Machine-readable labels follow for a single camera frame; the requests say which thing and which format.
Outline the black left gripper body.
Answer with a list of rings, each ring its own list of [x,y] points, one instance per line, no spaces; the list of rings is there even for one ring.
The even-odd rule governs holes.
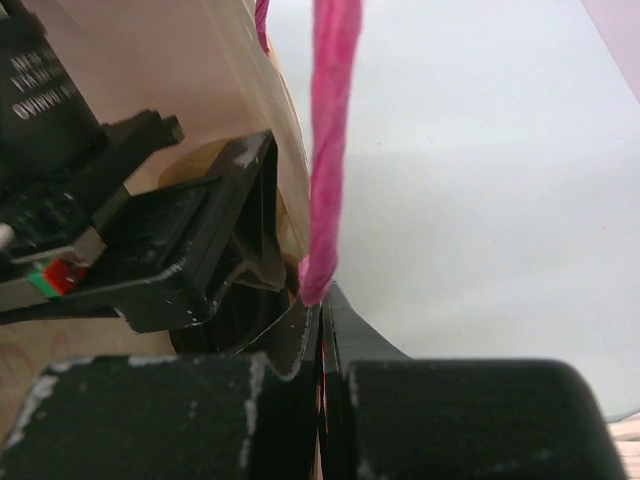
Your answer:
[[[211,320],[234,285],[283,288],[270,132],[230,141],[199,178],[138,195],[126,177],[181,140],[178,120],[144,111],[104,133],[102,149],[2,201],[3,323],[103,315],[177,330]]]

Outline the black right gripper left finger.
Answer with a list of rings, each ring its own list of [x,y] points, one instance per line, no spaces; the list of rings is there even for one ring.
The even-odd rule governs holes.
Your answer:
[[[249,479],[312,476],[318,422],[320,310],[297,299],[246,345],[250,396],[240,466]]]

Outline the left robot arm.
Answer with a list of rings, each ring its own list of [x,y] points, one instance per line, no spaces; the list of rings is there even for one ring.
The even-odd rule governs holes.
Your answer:
[[[201,177],[139,195],[126,180],[179,144],[173,116],[100,123],[19,1],[1,5],[1,320],[102,313],[137,332],[211,320],[228,293],[280,291],[277,146],[227,143]]]

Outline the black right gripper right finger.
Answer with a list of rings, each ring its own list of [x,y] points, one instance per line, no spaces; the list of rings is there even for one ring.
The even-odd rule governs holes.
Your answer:
[[[408,358],[353,309],[336,283],[331,285],[322,303],[322,471],[326,479],[350,477],[349,364]]]

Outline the pink paper gift bag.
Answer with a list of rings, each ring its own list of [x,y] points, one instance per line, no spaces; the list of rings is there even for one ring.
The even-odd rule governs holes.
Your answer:
[[[138,333],[122,317],[5,324],[1,402],[16,406],[48,365],[75,357],[236,351],[289,306],[319,303],[338,264],[348,100],[361,30],[358,1],[313,3],[311,116],[306,149],[270,52],[264,1],[19,1],[96,119],[144,110],[179,121],[183,140],[151,155],[125,182],[131,195],[203,176],[234,139],[263,131],[277,145],[276,236],[280,291],[228,293],[215,316],[177,330]]]

